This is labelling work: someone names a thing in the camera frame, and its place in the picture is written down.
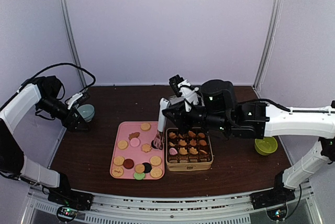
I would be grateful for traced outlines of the small round tan cookie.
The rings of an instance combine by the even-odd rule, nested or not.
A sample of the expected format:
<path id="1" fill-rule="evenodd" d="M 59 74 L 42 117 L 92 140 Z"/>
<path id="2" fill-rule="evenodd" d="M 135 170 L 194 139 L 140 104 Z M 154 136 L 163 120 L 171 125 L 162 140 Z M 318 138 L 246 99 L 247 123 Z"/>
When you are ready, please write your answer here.
<path id="1" fill-rule="evenodd" d="M 135 166 L 135 172 L 136 173 L 144 173 L 145 169 L 146 168 L 145 168 L 145 166 L 143 164 L 137 164 Z"/>

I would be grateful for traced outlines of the metal serving tongs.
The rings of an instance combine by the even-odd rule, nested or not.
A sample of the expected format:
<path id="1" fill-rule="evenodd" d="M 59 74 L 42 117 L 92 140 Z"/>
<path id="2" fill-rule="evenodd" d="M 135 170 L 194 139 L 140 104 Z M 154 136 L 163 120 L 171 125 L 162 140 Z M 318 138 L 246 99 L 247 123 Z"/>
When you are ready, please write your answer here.
<path id="1" fill-rule="evenodd" d="M 153 141 L 155 143 L 161 142 L 164 146 L 164 127 L 166 125 L 166 117 L 163 114 L 163 111 L 168 108 L 169 101 L 165 98 L 161 98 L 160 100 L 160 110 L 159 110 L 159 117 L 158 117 L 158 127 L 157 133 Z"/>

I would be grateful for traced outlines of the swirl butter cookie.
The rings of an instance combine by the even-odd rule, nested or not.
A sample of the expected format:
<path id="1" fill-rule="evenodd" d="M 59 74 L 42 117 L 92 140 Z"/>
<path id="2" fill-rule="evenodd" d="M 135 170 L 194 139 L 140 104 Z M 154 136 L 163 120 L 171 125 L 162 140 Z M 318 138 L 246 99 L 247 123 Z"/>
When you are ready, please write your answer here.
<path id="1" fill-rule="evenodd" d="M 175 139 L 176 137 L 177 137 L 176 133 L 174 133 L 174 132 L 169 133 L 169 138 L 170 139 Z"/>

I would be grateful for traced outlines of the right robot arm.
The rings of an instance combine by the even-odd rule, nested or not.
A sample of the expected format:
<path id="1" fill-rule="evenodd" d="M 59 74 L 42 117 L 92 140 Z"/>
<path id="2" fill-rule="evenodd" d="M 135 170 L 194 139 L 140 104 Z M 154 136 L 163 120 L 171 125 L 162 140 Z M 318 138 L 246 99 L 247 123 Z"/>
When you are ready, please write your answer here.
<path id="1" fill-rule="evenodd" d="M 194 125 L 226 137 L 263 139 L 274 136 L 315 136 L 318 140 L 300 161 L 275 177 L 268 198 L 279 204 L 301 182 L 326 163 L 334 162 L 334 104 L 321 108 L 285 107 L 270 99 L 238 102 L 233 84 L 209 80 L 201 87 L 176 75 L 169 80 L 179 102 L 160 100 L 158 132 L 169 119 L 180 132 Z"/>

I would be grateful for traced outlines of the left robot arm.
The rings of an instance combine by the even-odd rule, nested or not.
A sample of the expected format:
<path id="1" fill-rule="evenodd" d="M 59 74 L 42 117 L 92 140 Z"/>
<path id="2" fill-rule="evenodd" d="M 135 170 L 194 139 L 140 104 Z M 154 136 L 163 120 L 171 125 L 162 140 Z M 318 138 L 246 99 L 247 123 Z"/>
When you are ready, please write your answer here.
<path id="1" fill-rule="evenodd" d="M 78 198 L 68 177 L 38 158 L 51 153 L 55 126 L 71 132 L 88 130 L 77 109 L 58 98 L 62 87 L 55 76 L 29 79 L 1 107 L 1 172 L 9 180 L 41 185 L 70 205 Z"/>

